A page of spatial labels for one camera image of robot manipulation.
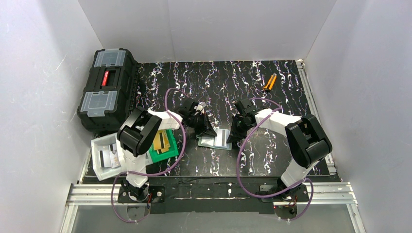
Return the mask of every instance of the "card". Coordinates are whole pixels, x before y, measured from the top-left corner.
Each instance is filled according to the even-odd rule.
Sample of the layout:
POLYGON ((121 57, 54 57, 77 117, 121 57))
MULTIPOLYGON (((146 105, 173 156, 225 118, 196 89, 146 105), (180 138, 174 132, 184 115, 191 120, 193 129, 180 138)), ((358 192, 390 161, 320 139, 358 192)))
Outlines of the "card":
POLYGON ((120 166, 116 143, 110 145, 110 164, 112 168, 120 166))

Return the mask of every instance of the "toolbox lid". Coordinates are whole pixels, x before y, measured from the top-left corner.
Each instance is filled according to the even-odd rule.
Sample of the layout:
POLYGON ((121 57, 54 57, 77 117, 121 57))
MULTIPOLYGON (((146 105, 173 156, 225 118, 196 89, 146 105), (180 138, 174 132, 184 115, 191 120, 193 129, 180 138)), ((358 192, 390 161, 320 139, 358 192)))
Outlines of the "toolbox lid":
POLYGON ((86 92, 80 112, 88 117, 104 117, 106 110, 112 111, 116 103, 117 91, 86 92))
POLYGON ((96 61, 93 67, 112 67, 122 66, 126 51, 119 49, 109 49, 97 53, 96 61))

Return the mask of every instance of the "black mounting plate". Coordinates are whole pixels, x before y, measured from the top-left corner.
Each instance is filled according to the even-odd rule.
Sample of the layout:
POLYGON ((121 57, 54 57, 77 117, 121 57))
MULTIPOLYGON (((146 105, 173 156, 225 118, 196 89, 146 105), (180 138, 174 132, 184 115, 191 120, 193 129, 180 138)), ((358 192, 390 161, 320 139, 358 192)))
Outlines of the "black mounting plate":
MULTIPOLYGON (((269 191, 270 189, 276 189, 276 185, 261 185, 259 186, 260 191, 269 191)), ((308 190, 305 185, 301 185, 298 188, 293 189, 293 199, 297 196, 297 201, 309 201, 308 190)), ((285 201, 280 195, 273 198, 261 198, 262 202, 274 202, 274 201, 285 201)))
MULTIPOLYGON (((150 198, 150 203, 162 203, 165 201, 165 187, 163 186, 149 186, 149 195, 152 194, 152 197, 150 198)), ((118 196, 118 203, 136 203, 137 201, 131 199, 129 195, 124 196, 124 189, 123 187, 120 187, 119 189, 119 196, 118 196)))

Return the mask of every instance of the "cable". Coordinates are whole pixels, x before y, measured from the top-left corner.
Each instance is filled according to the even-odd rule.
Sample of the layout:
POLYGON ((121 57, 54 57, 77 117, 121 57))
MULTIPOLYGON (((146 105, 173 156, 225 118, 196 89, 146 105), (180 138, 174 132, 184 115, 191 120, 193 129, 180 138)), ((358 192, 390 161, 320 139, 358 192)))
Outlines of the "cable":
POLYGON ((179 90, 179 89, 177 89, 177 88, 169 88, 167 91, 166 91, 166 95, 165 95, 165 108, 166 108, 166 111, 167 110, 169 110, 168 108, 167 108, 167 97, 169 96, 169 92, 171 91, 171 90, 174 90, 174 91, 179 91, 179 92, 181 92, 183 95, 185 95, 187 98, 190 98, 186 93, 184 93, 182 90, 179 90))
MULTIPOLYGON (((275 113, 275 112, 278 111, 278 110, 282 110, 282 106, 280 106, 280 104, 276 103, 276 102, 273 101, 273 100, 268 100, 268 99, 265 99, 265 98, 251 98, 250 100, 264 100, 264 101, 268 101, 268 102, 271 102, 271 103, 277 105, 278 108, 275 108, 274 110, 272 110, 272 112, 271 112, 269 115, 267 115, 261 122, 259 122, 259 124, 257 124, 257 126, 255 126, 255 127, 252 129, 252 131, 246 136, 244 142, 242 143, 242 146, 240 147, 240 150, 239 150, 239 153, 238 153, 238 159, 237 159, 237 161, 236 161, 236 178, 238 179, 239 186, 245 191, 245 193, 247 193, 249 196, 254 197, 254 198, 272 198, 272 197, 274 197, 274 196, 277 196, 277 195, 279 195, 279 194, 285 193, 286 191, 288 191, 288 190, 290 190, 290 189, 292 189, 292 188, 295 188, 295 187, 299 186, 300 184, 302 184, 302 183, 305 182, 305 181, 309 181, 309 182, 310 182, 310 184, 311 184, 310 186, 312 187, 312 190, 313 190, 313 184, 312 184, 312 182, 311 182, 311 180, 310 180, 309 178, 305 178, 305 179, 303 179, 303 180, 297 181, 297 182, 295 182, 294 184, 292 184, 291 186, 289 186, 289 187, 287 187, 287 188, 285 188, 285 189, 283 189, 283 190, 281 190, 281 191, 279 191, 279 192, 277 192, 277 193, 273 193, 273 194, 269 194, 269 195, 257 195, 257 194, 251 193, 251 192, 249 192, 249 190, 247 190, 247 189, 243 186, 242 181, 241 181, 241 179, 240 179, 240 159, 241 159, 241 156, 242 156, 242 152, 243 152, 243 150, 244 150, 244 147, 246 146, 246 142, 249 140, 249 138, 252 136, 252 134, 253 134, 267 119, 269 119, 269 118, 272 116, 273 113, 275 113)), ((308 205, 304 208, 304 210, 302 211, 302 213, 299 214, 299 215, 297 215, 296 217, 292 218, 291 220, 295 220, 295 219, 299 218, 299 217, 308 209, 308 207, 309 207, 309 205, 310 205, 310 202, 312 201, 312 198, 313 198, 313 192, 312 192, 311 195, 310 195, 310 199, 309 199, 308 205)))
POLYGON ((186 93, 184 93, 183 91, 181 91, 181 90, 179 90, 179 89, 177 89, 177 88, 169 88, 169 89, 166 91, 166 95, 165 95, 165 108, 166 108, 166 111, 167 111, 167 113, 168 113, 173 119, 175 119, 175 120, 177 121, 177 123, 179 124, 180 128, 182 129, 182 133, 183 133, 183 146, 182 146, 182 150, 180 151, 179 157, 177 157, 177 159, 176 159, 176 161, 174 162, 174 164, 172 164, 172 165, 170 166, 170 168, 168 168, 168 169, 166 169, 166 170, 164 170, 164 171, 162 171, 162 172, 152 173, 152 174, 146 174, 146 173, 140 173, 140 172, 135 172, 135 171, 127 171, 127 172, 121 172, 121 173, 119 173, 119 174, 115 177, 115 180, 113 181, 112 191, 111 191, 111 193, 110 193, 110 203, 112 204, 112 208, 113 208, 113 211, 115 212, 116 216, 117 216, 120 220, 122 220, 123 222, 127 222, 127 223, 140 222, 140 221, 142 221, 143 219, 145 219, 148 215, 144 216, 143 218, 141 218, 141 219, 139 219, 139 220, 126 220, 126 219, 122 218, 122 217, 118 214, 118 212, 117 212, 117 210, 116 210, 116 208, 115 208, 114 202, 113 202, 113 192, 114 192, 114 189, 115 189, 115 185, 116 185, 117 179, 118 179, 121 175, 128 174, 128 173, 130 173, 130 174, 135 174, 135 175, 140 175, 140 176, 147 176, 147 177, 151 177, 151 176, 161 176, 161 175, 166 174, 167 172, 171 171, 174 167, 176 167, 177 164, 178 164, 178 163, 180 162, 180 160, 182 159, 183 155, 185 154, 185 148, 186 148, 186 132, 185 132, 185 128, 183 127, 183 124, 180 122, 180 120, 177 119, 177 117, 175 117, 173 114, 171 114, 170 112, 168 112, 167 97, 168 97, 169 92, 170 92, 171 90, 180 91, 181 93, 183 93, 183 94, 184 94, 186 97, 188 97, 188 98, 189 98, 189 96, 188 96, 186 93))

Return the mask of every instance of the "metal frame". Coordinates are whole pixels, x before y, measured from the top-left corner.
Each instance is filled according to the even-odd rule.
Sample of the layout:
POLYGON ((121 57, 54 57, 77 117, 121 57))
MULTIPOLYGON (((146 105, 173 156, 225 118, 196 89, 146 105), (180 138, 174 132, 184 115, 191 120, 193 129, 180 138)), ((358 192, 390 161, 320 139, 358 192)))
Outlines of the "metal frame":
MULTIPOLYGON (((316 104, 314 102, 312 92, 310 89, 309 81, 304 69, 303 60, 296 61, 298 66, 299 75, 304 87, 305 95, 308 99, 310 111, 319 119, 316 104)), ((112 189, 111 184, 83 184, 83 178, 86 174, 88 163, 90 161, 90 155, 85 161, 82 169, 81 177, 79 178, 79 184, 73 184, 70 188, 69 196, 66 203, 66 210, 64 214, 63 224, 61 227, 61 233, 70 233, 73 229, 77 210, 80 205, 111 205, 110 192, 112 189)), ((333 162, 331 154, 326 156, 326 164, 330 174, 336 174, 335 164, 333 162)), ((304 183, 308 192, 312 192, 309 183, 304 183)), ((352 220, 353 228, 356 233, 364 233, 365 228, 362 223, 361 216, 358 211, 358 202, 355 194, 353 193, 352 186, 349 182, 329 182, 329 183, 314 183, 313 184, 313 200, 311 204, 346 204, 348 213, 352 220)), ((117 203, 116 198, 119 194, 120 185, 116 185, 114 189, 114 204, 115 205, 133 205, 140 206, 146 205, 145 203, 117 203)), ((274 202, 274 205, 287 205, 288 202, 274 202)), ((305 205, 307 202, 298 202, 299 205, 305 205)))
MULTIPOLYGON (((312 192, 309 183, 306 185, 309 194, 312 192)), ((110 193, 112 184, 74 184, 67 199, 67 206, 79 205, 111 205, 110 193)), ((113 200, 119 195, 120 184, 115 185, 113 200)), ((327 182, 313 183, 312 204, 358 204, 350 183, 327 182)), ((115 205, 145 206, 145 203, 117 203, 115 205)), ((274 205, 287 205, 287 201, 274 202, 274 205)))
MULTIPOLYGON (((300 80, 302 81, 303 90, 305 91, 306 99, 308 100, 310 112, 318 118, 319 122, 321 119, 319 118, 318 109, 316 108, 315 100, 313 99, 312 90, 309 85, 308 76, 306 75, 305 71, 305 63, 302 59, 296 61, 297 70, 299 71, 300 80)), ((328 154, 325 157, 327 168, 331 175, 336 174, 335 163, 333 162, 332 153, 328 154)))

